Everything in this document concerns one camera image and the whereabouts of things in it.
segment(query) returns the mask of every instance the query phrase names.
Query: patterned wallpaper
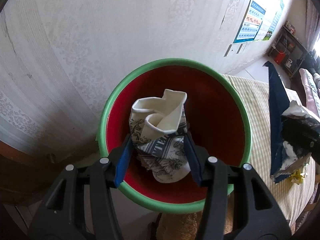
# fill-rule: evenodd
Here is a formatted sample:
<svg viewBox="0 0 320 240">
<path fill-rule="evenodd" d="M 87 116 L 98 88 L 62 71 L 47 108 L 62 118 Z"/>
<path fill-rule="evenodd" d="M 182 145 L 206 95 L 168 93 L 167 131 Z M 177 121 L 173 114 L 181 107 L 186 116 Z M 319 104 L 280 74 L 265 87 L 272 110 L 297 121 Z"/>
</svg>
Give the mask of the patterned wallpaper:
<svg viewBox="0 0 320 240">
<path fill-rule="evenodd" d="M 271 41 L 223 57 L 250 0 L 8 0 L 0 13 L 0 140 L 63 159 L 94 140 L 114 87 L 147 62 L 183 57 L 221 73 Z M 285 21 L 291 0 L 280 25 Z"/>
</svg>

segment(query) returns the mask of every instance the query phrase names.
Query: metal screw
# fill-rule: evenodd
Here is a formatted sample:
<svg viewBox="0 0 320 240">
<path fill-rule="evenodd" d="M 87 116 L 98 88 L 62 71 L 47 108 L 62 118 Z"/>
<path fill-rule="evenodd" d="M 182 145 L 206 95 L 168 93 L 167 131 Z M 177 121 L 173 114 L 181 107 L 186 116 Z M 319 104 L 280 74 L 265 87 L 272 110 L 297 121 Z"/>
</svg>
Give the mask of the metal screw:
<svg viewBox="0 0 320 240">
<path fill-rule="evenodd" d="M 100 162 L 101 164 L 107 164 L 107 163 L 109 162 L 109 159 L 108 159 L 107 157 L 103 157 L 103 158 L 101 158 L 101 159 L 99 160 L 99 162 Z"/>
<path fill-rule="evenodd" d="M 208 162 L 209 163 L 216 163 L 218 161 L 218 159 L 216 158 L 216 157 L 214 157 L 214 156 L 210 156 L 209 158 L 208 158 Z"/>
<path fill-rule="evenodd" d="M 243 168 L 247 171 L 251 170 L 252 169 L 252 166 L 249 164 L 249 163 L 245 163 L 243 164 Z"/>
<path fill-rule="evenodd" d="M 73 168 L 74 168 L 74 166 L 73 166 L 72 164 L 68 164 L 68 165 L 66 166 L 66 170 L 67 170 L 67 171 L 72 171 Z"/>
</svg>

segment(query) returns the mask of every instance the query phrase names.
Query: bright window light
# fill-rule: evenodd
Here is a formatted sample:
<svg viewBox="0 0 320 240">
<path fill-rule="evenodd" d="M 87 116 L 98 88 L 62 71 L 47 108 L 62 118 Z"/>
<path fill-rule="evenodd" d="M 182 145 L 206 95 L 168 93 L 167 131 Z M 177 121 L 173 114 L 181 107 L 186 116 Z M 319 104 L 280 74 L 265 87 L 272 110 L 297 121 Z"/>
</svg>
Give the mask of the bright window light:
<svg viewBox="0 0 320 240">
<path fill-rule="evenodd" d="M 313 48 L 316 50 L 317 54 L 320 55 L 320 39 L 316 42 Z"/>
</svg>

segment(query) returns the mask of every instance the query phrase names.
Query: plastic bucket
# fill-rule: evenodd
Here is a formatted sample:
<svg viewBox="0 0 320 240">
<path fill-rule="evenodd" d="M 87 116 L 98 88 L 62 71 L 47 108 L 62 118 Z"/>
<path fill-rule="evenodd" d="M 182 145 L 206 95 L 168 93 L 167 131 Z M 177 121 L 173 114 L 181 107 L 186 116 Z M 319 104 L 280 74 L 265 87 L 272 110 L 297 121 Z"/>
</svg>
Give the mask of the plastic bucket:
<svg viewBox="0 0 320 240">
<path fill-rule="evenodd" d="M 211 68 L 192 60 L 169 58 L 145 64 L 127 75 L 113 90 L 103 109 L 98 141 L 101 156 L 120 146 L 129 131 L 132 104 L 139 98 L 162 97 L 164 89 L 187 93 L 185 113 L 197 145 L 226 164 L 248 162 L 251 130 L 247 112 L 232 85 Z M 124 181 L 118 187 L 132 201 L 164 213 L 203 209 L 207 188 L 199 188 L 191 174 L 163 184 L 157 182 L 133 153 Z M 228 193 L 233 185 L 228 186 Z"/>
</svg>

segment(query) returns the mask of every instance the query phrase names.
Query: wall poster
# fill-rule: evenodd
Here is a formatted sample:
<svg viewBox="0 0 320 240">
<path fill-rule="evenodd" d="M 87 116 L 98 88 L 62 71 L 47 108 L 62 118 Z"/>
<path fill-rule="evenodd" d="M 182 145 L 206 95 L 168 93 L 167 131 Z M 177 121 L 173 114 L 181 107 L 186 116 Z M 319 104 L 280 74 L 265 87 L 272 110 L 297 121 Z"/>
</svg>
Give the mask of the wall poster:
<svg viewBox="0 0 320 240">
<path fill-rule="evenodd" d="M 251 0 L 233 43 L 269 40 L 283 8 L 283 0 Z"/>
</svg>

